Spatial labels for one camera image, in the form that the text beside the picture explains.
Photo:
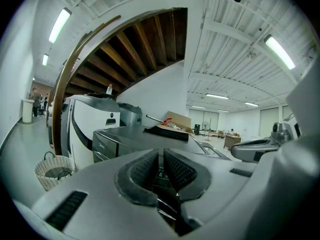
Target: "staircase underside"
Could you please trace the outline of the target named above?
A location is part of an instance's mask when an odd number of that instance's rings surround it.
[[[159,12],[123,27],[91,53],[70,78],[65,97],[106,92],[117,96],[185,58],[187,8]]]

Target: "grey machine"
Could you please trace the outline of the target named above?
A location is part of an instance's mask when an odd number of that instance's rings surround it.
[[[118,102],[120,108],[120,126],[141,125],[142,110],[138,106]]]
[[[132,152],[149,149],[175,148],[183,151],[229,160],[224,154],[206,143],[200,143],[191,135],[188,141],[168,138],[144,132],[142,125],[99,129],[93,133],[92,151],[95,163],[121,157]]]
[[[61,116],[62,155],[74,159],[81,170],[94,163],[94,130],[120,125],[120,109],[108,94],[73,95],[66,98]]]
[[[231,155],[243,162],[258,163],[264,154],[277,151],[281,145],[297,140],[300,135],[301,131],[292,113],[282,122],[273,124],[270,137],[234,144]]]

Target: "black vent grille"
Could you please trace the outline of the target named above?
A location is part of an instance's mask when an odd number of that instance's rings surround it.
[[[87,197],[87,193],[72,192],[68,198],[50,215],[46,222],[59,231],[62,231],[68,221],[75,214],[79,206]]]
[[[248,178],[250,178],[252,176],[252,172],[246,171],[246,170],[241,170],[241,169],[236,169],[236,168],[231,169],[230,173],[241,175],[241,176],[248,177]]]
[[[195,169],[181,162],[168,152],[164,154],[164,157],[165,167],[168,167],[166,173],[177,192],[196,179],[197,172]]]

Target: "white ceiling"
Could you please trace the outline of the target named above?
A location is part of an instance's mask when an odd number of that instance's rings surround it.
[[[84,33],[94,30],[97,19],[125,0],[40,0],[36,32],[35,78],[53,85],[63,62]],[[60,11],[72,16],[55,44],[48,37]],[[252,109],[281,104],[312,63],[314,41],[299,9],[290,0],[207,0],[196,56],[188,80],[187,104],[211,110]],[[296,67],[288,70],[263,43],[271,34],[288,52]],[[41,65],[44,53],[48,65]],[[205,94],[229,96],[222,100]]]
[[[268,34],[287,51],[294,69],[288,70],[264,44]],[[282,104],[310,67],[315,45],[291,0],[210,0],[189,76],[187,104],[231,112],[254,109],[246,101],[260,107]]]

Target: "desk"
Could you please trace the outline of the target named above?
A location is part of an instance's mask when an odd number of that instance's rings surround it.
[[[241,142],[241,138],[240,137],[226,135],[223,147],[227,147],[228,149],[231,149],[231,147],[234,144],[237,144],[237,143],[240,143],[240,142]]]

